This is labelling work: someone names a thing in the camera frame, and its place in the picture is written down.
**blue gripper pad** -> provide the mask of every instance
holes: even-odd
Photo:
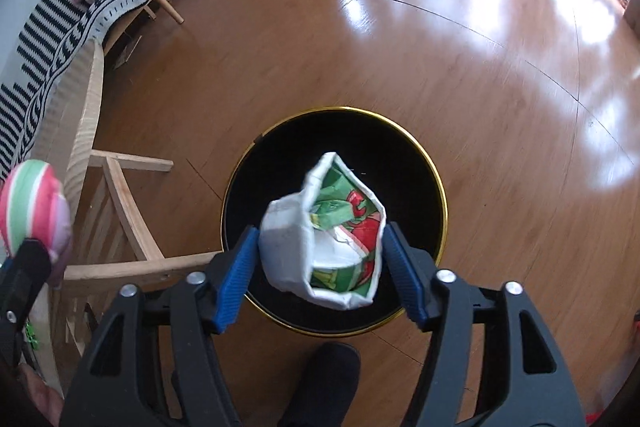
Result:
[[[217,254],[207,267],[207,276],[216,293],[216,312],[211,319],[217,334],[238,318],[242,297],[258,260],[258,236],[255,227],[246,227],[231,251]]]
[[[430,318],[431,277],[436,271],[431,256],[409,247],[397,223],[388,223],[382,236],[382,253],[391,272],[402,307],[421,329]]]

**wooden floor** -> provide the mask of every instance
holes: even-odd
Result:
[[[107,77],[96,143],[175,161],[127,174],[165,255],[220,246],[220,198],[260,131],[312,107],[376,111],[440,172],[443,266],[523,282],[600,406],[640,308],[640,44],[616,0],[172,3],[185,23],[159,13]],[[363,364],[345,425],[398,425],[426,336],[401,317],[349,341]],[[247,426],[275,424],[318,344],[243,305],[216,347]]]

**toy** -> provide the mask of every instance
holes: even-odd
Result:
[[[29,321],[27,321],[27,323],[24,325],[24,336],[26,338],[26,341],[31,345],[31,349],[37,351],[38,338],[36,337],[36,333],[35,331],[33,331],[33,326],[31,326],[31,323]]]
[[[25,239],[41,241],[53,267],[49,283],[60,283],[71,254],[71,221],[51,165],[27,160],[9,173],[0,192],[0,235],[9,257]]]

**white plastic bag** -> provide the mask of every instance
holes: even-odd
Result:
[[[325,178],[335,179],[335,187],[323,188]],[[344,194],[349,184],[354,188],[346,198],[350,204],[345,198],[317,201],[327,191]],[[327,213],[319,211],[323,203],[330,209]],[[348,215],[353,219],[332,226],[344,215],[337,214],[337,208],[347,214],[351,209],[353,214]],[[264,273],[277,289],[320,306],[335,310],[368,306],[378,289],[385,223],[385,207],[375,194],[335,152],[325,153],[307,173],[300,192],[269,204],[260,224]],[[351,289],[340,290],[345,285]]]

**person's foot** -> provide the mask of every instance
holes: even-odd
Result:
[[[358,350],[325,343],[306,363],[278,427],[340,427],[360,379]]]

